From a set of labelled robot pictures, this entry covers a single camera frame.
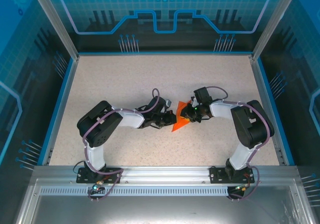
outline enclosure wall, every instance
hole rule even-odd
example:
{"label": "enclosure wall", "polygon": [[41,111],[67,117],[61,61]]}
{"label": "enclosure wall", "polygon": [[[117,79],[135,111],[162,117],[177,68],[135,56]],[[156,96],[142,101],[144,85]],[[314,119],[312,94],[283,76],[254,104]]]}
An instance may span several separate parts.
{"label": "enclosure wall", "polygon": [[37,0],[0,0],[0,13],[0,223],[13,223],[70,56]]}
{"label": "enclosure wall", "polygon": [[51,0],[79,52],[252,51],[279,0]]}
{"label": "enclosure wall", "polygon": [[271,102],[302,176],[320,174],[319,59],[320,0],[292,0],[261,61]]}

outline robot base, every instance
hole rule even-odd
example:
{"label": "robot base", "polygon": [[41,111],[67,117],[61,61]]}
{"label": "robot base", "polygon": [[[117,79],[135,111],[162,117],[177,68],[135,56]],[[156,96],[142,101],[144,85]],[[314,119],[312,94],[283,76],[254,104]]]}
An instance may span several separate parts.
{"label": "robot base", "polygon": [[227,196],[228,198],[237,200],[237,199],[241,199],[243,198],[243,196],[245,195],[245,190],[235,190],[234,186],[232,187],[228,187],[228,194],[229,196]]}
{"label": "robot base", "polygon": [[246,184],[248,183],[248,179],[246,178],[246,174],[250,177],[250,183],[255,182],[254,173],[251,168],[244,168],[242,170],[235,171],[235,175],[233,175],[232,179],[230,179],[229,175],[225,171],[225,167],[211,167],[209,169],[210,174],[210,183],[211,184]]}
{"label": "robot base", "polygon": [[[121,168],[110,168],[110,167],[103,167],[100,171],[102,172],[112,172],[112,171],[117,171],[120,170]],[[107,175],[100,175],[97,174],[95,172],[93,172],[92,170],[89,169],[89,167],[87,167],[87,165],[85,164],[85,167],[79,168],[78,170],[78,175],[76,178],[76,182],[77,183],[97,183],[97,181],[100,181],[103,179],[104,184],[113,184],[116,179],[117,179],[117,175],[118,174],[113,174],[107,177]]]}

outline metal frame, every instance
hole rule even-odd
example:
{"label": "metal frame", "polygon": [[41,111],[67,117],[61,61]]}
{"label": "metal frame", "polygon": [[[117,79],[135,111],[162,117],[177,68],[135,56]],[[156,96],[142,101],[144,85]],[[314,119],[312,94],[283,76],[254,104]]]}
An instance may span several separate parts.
{"label": "metal frame", "polygon": [[[152,186],[158,188],[192,186],[197,189],[202,187],[219,188],[232,186],[231,184],[210,184],[210,166],[122,168],[124,169],[123,177],[116,188],[133,188],[138,186],[140,189],[148,189]],[[289,186],[301,223],[316,223],[296,166],[258,166],[258,168],[260,170],[261,186]],[[69,193],[61,192],[43,194],[41,192],[42,188],[78,189],[80,186],[91,186],[90,184],[77,184],[75,182],[76,175],[72,169],[72,166],[36,166],[16,223],[24,224],[32,222],[39,196],[59,195],[63,198],[63,196],[70,195]],[[84,196],[84,193],[73,193],[72,195]]]}
{"label": "metal frame", "polygon": [[266,25],[260,39],[257,42],[257,45],[255,46],[253,50],[253,59],[257,60],[264,50],[267,42],[269,41],[271,35],[275,31],[278,23],[282,19],[282,17],[285,14],[286,9],[288,8],[289,4],[291,3],[291,0],[279,0],[276,9],[274,10],[268,24]]}
{"label": "metal frame", "polygon": [[60,37],[63,45],[67,49],[71,58],[73,58],[74,61],[78,60],[79,54],[69,34],[67,33],[58,13],[56,12],[51,0],[38,0],[38,2],[40,3],[42,9],[44,10],[52,26],[54,27],[56,33]]}
{"label": "metal frame", "polygon": [[39,157],[39,161],[38,161],[38,165],[46,165],[49,163],[50,158],[51,158],[51,154],[54,148],[54,144],[56,143],[56,137],[58,135],[58,131],[59,131],[59,127],[62,121],[62,117],[64,114],[64,109],[67,105],[67,100],[68,100],[68,96],[71,90],[71,86],[72,86],[72,82],[74,80],[75,77],[75,72],[77,70],[78,67],[78,59],[73,61],[72,63],[69,63],[67,72],[64,76],[64,80],[63,80],[63,86],[61,87],[59,96],[62,92],[62,97],[61,99],[57,100],[57,103],[55,105],[55,108],[57,108],[57,113],[56,116],[52,116],[51,118],[51,122],[50,122],[50,126],[52,125],[52,129],[50,129],[49,126],[49,130],[47,132],[46,135],[46,139],[44,140],[44,145],[43,145],[43,149],[40,153],[40,157]]}
{"label": "metal frame", "polygon": [[[75,66],[78,63],[79,54],[70,39],[61,19],[59,18],[54,6],[50,0],[38,0],[45,14],[49,18],[55,31],[60,37],[62,43],[66,47],[70,56],[74,59]],[[262,53],[272,33],[277,27],[291,0],[280,0],[271,19],[269,20],[263,34],[261,35],[256,47],[253,51],[253,59],[251,60],[252,70],[257,82],[258,90],[261,96],[262,104],[266,109],[266,113],[271,117],[275,125],[275,136],[273,141],[276,147],[279,147],[282,153],[284,152],[283,141],[280,136],[279,127],[276,123],[276,118],[271,107],[271,103],[267,94],[266,86],[261,76],[261,71],[257,64],[257,59]],[[63,114],[64,106],[67,102],[68,93],[72,85],[73,76],[76,68],[73,68],[66,84],[66,90],[62,97],[62,105],[59,108],[55,127],[60,124],[61,116]],[[55,133],[50,137],[51,150],[56,138]],[[286,155],[283,155],[284,163],[288,164]],[[72,166],[35,166],[29,187],[25,194],[25,199],[21,206],[16,223],[31,223],[39,196],[42,195],[43,187],[90,187],[88,184],[75,183],[75,174],[72,172]],[[141,188],[149,188],[150,186],[193,186],[195,188],[201,187],[226,187],[232,184],[210,184],[209,166],[200,167],[123,167],[124,173],[120,184],[116,188],[140,186]],[[300,175],[295,166],[258,166],[260,170],[261,186],[289,186],[292,194],[292,200],[296,207],[299,220],[302,223],[316,223],[315,217],[311,211],[307,195],[304,191]]]}
{"label": "metal frame", "polygon": [[253,70],[255,82],[257,83],[256,85],[257,85],[257,88],[258,88],[258,91],[260,94],[261,103],[264,107],[266,114],[268,115],[268,117],[270,118],[271,122],[274,125],[274,131],[275,131],[274,133],[275,134],[272,137],[272,141],[275,146],[276,152],[278,150],[277,157],[278,157],[279,163],[280,164],[284,163],[285,165],[290,165],[291,161],[289,161],[287,153],[285,151],[284,141],[283,141],[281,134],[280,134],[281,133],[280,128],[278,126],[278,122],[276,121],[277,119],[276,119],[274,110],[271,105],[271,101],[270,101],[270,98],[269,98],[269,95],[267,92],[266,84],[265,84],[264,79],[262,77],[260,66],[259,66],[257,60],[254,60],[252,58],[250,58],[250,63],[251,63],[251,67]]}

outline metal rod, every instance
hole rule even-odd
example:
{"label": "metal rod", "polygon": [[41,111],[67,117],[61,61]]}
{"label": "metal rod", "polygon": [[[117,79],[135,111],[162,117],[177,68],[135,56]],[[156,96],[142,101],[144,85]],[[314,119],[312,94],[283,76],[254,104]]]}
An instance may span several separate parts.
{"label": "metal rod", "polygon": [[269,41],[271,35],[275,31],[278,23],[285,14],[291,0],[279,0],[276,9],[274,10],[268,24],[266,25],[260,39],[258,40],[254,50],[253,50],[253,60],[257,60],[261,55],[263,49],[265,48],[267,42]]}
{"label": "metal rod", "polygon": [[229,37],[229,34],[226,34],[225,35],[225,40],[224,40],[224,45],[223,45],[223,47],[222,47],[222,51],[224,50],[224,46],[225,46],[225,44],[226,44],[226,42],[227,42],[227,38]]}
{"label": "metal rod", "polygon": [[71,58],[73,58],[74,60],[77,60],[78,55],[79,55],[77,52],[77,49],[75,48],[67,30],[64,27],[64,24],[62,23],[58,13],[55,10],[51,0],[38,0],[38,2],[41,5],[46,16],[48,17],[49,21],[51,22],[56,33],[60,37],[63,45],[65,46],[65,48],[68,51]]}
{"label": "metal rod", "polygon": [[130,49],[130,41],[129,41],[129,35],[125,35],[125,36],[126,36],[126,40],[127,40],[127,43],[128,43],[129,52],[131,52],[131,49]]}
{"label": "metal rod", "polygon": [[59,66],[64,70],[64,72],[67,70],[66,66],[64,65],[63,61],[58,60],[58,57],[55,55],[54,59],[57,61],[57,63],[59,64]]}
{"label": "metal rod", "polygon": [[229,44],[230,40],[227,40],[227,42],[228,42],[228,43],[225,45],[226,47],[225,47],[225,49],[224,49],[225,52],[227,51],[227,47],[228,47],[228,44]]}
{"label": "metal rod", "polygon": [[25,155],[22,157],[22,159],[23,159],[23,160],[29,160],[29,161],[32,161],[32,162],[34,162],[35,164],[37,164],[37,162],[36,162],[35,160],[32,160],[32,159],[26,157]]}
{"label": "metal rod", "polygon": [[134,46],[136,46],[136,45],[135,45],[135,44],[136,44],[136,42],[135,42],[135,35],[131,35],[131,36],[132,36],[132,38],[133,38],[133,44],[134,44]]}
{"label": "metal rod", "polygon": [[231,48],[230,48],[230,50],[229,50],[230,52],[231,52],[232,49],[233,49],[233,46],[234,46],[234,44],[235,44],[235,41],[236,41],[236,40],[233,40],[233,41],[232,41],[232,45],[231,45]]}
{"label": "metal rod", "polygon": [[219,41],[218,41],[218,48],[219,48],[219,44],[220,44],[220,40],[221,40],[222,36],[223,36],[223,34],[220,34],[220,39],[219,39]]}
{"label": "metal rod", "polygon": [[35,157],[34,155],[31,155],[31,154],[29,154],[29,153],[26,153],[25,151],[23,151],[22,149],[19,149],[19,151],[18,151],[19,153],[23,153],[23,154],[26,154],[26,155],[28,155],[28,156],[31,156],[31,157],[33,157],[33,158],[35,158],[35,159],[38,159],[38,157]]}
{"label": "metal rod", "polygon": [[309,183],[309,182],[314,182],[314,181],[316,181],[316,180],[320,180],[320,178],[314,179],[314,180],[305,181],[305,182],[302,182],[302,183],[303,183],[303,184],[306,184],[306,183]]}
{"label": "metal rod", "polygon": [[137,44],[136,46],[137,46],[137,50],[138,50],[138,53],[139,53],[139,52],[140,52],[140,51],[139,51],[139,40],[135,40],[135,42],[136,42],[136,44]]}
{"label": "metal rod", "polygon": [[215,45],[214,45],[215,47],[217,46],[216,44],[218,43],[218,41],[219,41],[218,39],[215,40]]}
{"label": "metal rod", "polygon": [[272,88],[272,87],[277,83],[277,80],[278,80],[278,78],[279,78],[280,76],[281,76],[281,75],[278,75],[278,77],[277,77],[275,80],[273,80],[272,82],[269,83],[270,88]]}
{"label": "metal rod", "polygon": [[277,72],[276,74],[275,74],[275,76],[272,78],[272,80],[270,80],[270,82],[269,82],[269,85],[274,81],[274,80],[276,80],[276,78],[279,76],[279,72]]}
{"label": "metal rod", "polygon": [[32,170],[32,171],[33,171],[32,168],[26,167],[26,166],[24,166],[23,164],[20,165],[20,168],[25,168],[25,169],[29,169],[29,170]]}
{"label": "metal rod", "polygon": [[20,161],[20,162],[22,162],[22,163],[24,163],[24,164],[35,166],[35,165],[33,165],[33,164],[30,164],[29,162],[25,162],[25,161],[23,161],[23,160],[20,160],[18,157],[16,158],[15,161],[16,161],[16,162]]}
{"label": "metal rod", "polygon": [[123,53],[122,46],[121,46],[121,40],[118,40],[118,42],[119,42],[119,45],[120,45],[121,53]]}
{"label": "metal rod", "polygon": [[125,46],[126,46],[126,52],[128,53],[129,51],[128,51],[128,46],[126,45],[127,44],[127,40],[124,40],[124,44],[125,44]]}
{"label": "metal rod", "polygon": [[275,96],[276,93],[278,93],[278,90],[280,90],[283,87],[283,84],[281,83],[275,90],[272,90],[272,95]]}
{"label": "metal rod", "polygon": [[273,91],[274,91],[279,85],[281,85],[281,84],[282,84],[282,80],[279,80],[276,85],[273,85],[273,86],[271,87],[271,91],[273,92]]}
{"label": "metal rod", "polygon": [[38,153],[34,152],[33,150],[30,150],[29,147],[27,147],[25,150],[26,150],[26,151],[30,151],[31,153],[33,153],[33,154],[35,154],[35,155],[39,155]]}
{"label": "metal rod", "polygon": [[57,64],[55,67],[61,71],[63,76],[65,76],[66,73],[65,73],[65,71],[64,71],[64,69],[62,68],[61,65]]}
{"label": "metal rod", "polygon": [[320,196],[319,194],[318,195],[307,195],[307,197],[315,197],[315,196]]}
{"label": "metal rod", "polygon": [[276,100],[282,93],[284,93],[285,92],[285,90],[283,89],[276,97],[275,97],[275,99],[274,100]]}
{"label": "metal rod", "polygon": [[59,58],[64,62],[65,66],[68,67],[68,63],[65,61],[65,59],[62,57],[62,54],[60,54],[58,51],[56,52]]}
{"label": "metal rod", "polygon": [[39,146],[39,145],[35,144],[34,142],[32,142],[32,140],[29,140],[28,142],[29,142],[29,144],[33,144],[33,145],[35,145],[35,146],[37,146],[37,147],[40,147],[40,148],[42,149],[42,147],[41,147],[41,146]]}
{"label": "metal rod", "polygon": [[33,147],[32,145],[27,144],[24,140],[21,142],[22,145],[27,145],[29,147],[31,147],[32,149],[35,149],[37,151],[41,151],[41,149],[39,150],[38,148]]}
{"label": "metal rod", "polygon": [[63,72],[57,66],[55,66],[55,70],[60,75],[60,77],[63,79],[64,78]]}
{"label": "metal rod", "polygon": [[303,180],[303,179],[307,179],[307,178],[310,178],[310,177],[315,178],[315,177],[316,177],[315,173],[312,173],[312,175],[309,175],[309,176],[303,177],[303,178],[301,178],[301,180]]}
{"label": "metal rod", "polygon": [[319,189],[317,189],[317,190],[308,190],[308,191],[306,191],[306,193],[308,193],[308,192],[315,192],[315,191],[319,191]]}
{"label": "metal rod", "polygon": [[229,49],[230,49],[230,46],[231,46],[232,40],[234,39],[234,36],[236,36],[236,35],[235,35],[235,34],[232,34],[232,35],[231,35],[231,40],[230,40],[230,43],[229,43],[229,46],[228,46],[227,51],[229,51]]}
{"label": "metal rod", "polygon": [[122,37],[123,37],[123,35],[119,35],[119,36],[120,36],[120,38],[121,38],[122,47],[123,47],[123,52],[124,52],[124,51],[125,51],[125,48],[124,48],[124,46],[125,46],[125,45],[124,45],[124,40],[123,40],[123,38],[122,38]]}
{"label": "metal rod", "polygon": [[274,95],[277,95],[280,91],[283,93],[284,92],[284,88],[285,88],[285,86],[287,86],[288,85],[288,82],[285,82],[285,84],[280,88],[280,89],[278,89],[277,91],[275,91],[275,94]]}
{"label": "metal rod", "polygon": [[132,45],[132,40],[130,40],[130,44],[131,44],[131,48],[132,48],[132,52],[134,52],[134,48],[133,48],[133,45]]}
{"label": "metal rod", "polygon": [[220,48],[219,48],[219,52],[221,51],[221,47],[222,47],[222,44],[224,43],[225,40],[221,40],[221,44],[220,44]]}

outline glass panel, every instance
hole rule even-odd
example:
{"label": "glass panel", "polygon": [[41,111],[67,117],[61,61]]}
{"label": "glass panel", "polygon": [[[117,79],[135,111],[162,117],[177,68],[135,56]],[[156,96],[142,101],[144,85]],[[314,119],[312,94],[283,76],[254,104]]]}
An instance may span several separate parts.
{"label": "glass panel", "polygon": [[33,223],[298,224],[289,189],[259,187],[240,203],[226,196],[109,196],[96,205],[85,196],[41,196]]}
{"label": "glass panel", "polygon": [[[320,0],[292,0],[261,55],[271,102],[304,177],[320,174],[319,10]],[[312,177],[305,181],[319,185]],[[310,200],[318,200],[312,193]]]}
{"label": "glass panel", "polygon": [[0,223],[14,223],[70,56],[37,0],[0,0],[0,13]]}
{"label": "glass panel", "polygon": [[52,0],[81,52],[252,51],[278,1]]}

